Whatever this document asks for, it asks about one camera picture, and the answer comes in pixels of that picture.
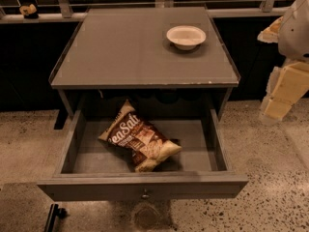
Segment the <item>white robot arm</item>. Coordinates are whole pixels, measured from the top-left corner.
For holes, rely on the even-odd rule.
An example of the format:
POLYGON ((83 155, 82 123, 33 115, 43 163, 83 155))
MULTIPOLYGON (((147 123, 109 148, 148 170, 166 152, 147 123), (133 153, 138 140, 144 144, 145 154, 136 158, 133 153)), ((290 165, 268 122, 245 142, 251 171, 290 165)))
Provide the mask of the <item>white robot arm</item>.
POLYGON ((281 121, 309 91, 309 0, 295 0, 283 16, 258 35, 264 43, 277 43, 286 57, 269 75, 260 106, 259 119, 265 125, 281 121))

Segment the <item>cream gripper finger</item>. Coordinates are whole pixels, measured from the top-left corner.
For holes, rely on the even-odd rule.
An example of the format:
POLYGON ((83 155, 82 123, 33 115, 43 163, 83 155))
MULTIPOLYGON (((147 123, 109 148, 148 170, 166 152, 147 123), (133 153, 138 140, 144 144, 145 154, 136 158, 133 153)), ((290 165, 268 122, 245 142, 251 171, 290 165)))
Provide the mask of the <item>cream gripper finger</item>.
POLYGON ((277 44, 282 19, 283 17, 280 16, 279 18, 274 20, 266 29, 259 33, 257 40, 262 43, 277 44))
POLYGON ((275 101, 270 96, 265 96, 260 106, 259 119, 264 125, 273 125, 280 122, 292 106, 288 103, 275 101))

